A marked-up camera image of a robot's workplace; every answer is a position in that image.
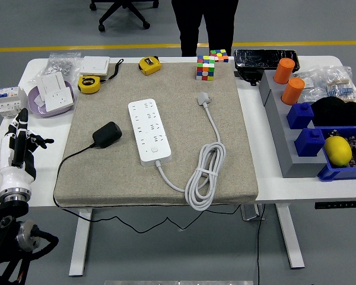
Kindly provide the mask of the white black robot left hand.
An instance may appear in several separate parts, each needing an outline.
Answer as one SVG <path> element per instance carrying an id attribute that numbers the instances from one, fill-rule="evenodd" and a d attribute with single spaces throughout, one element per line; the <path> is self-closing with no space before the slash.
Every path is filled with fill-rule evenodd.
<path id="1" fill-rule="evenodd" d="M 28 110 L 23 108 L 8 126 L 1 140 L 0 174 L 2 185 L 0 190 L 12 188 L 30 190 L 36 179 L 33 153 L 37 148 L 47 148 L 54 143 L 51 138 L 43 138 L 28 130 Z"/>

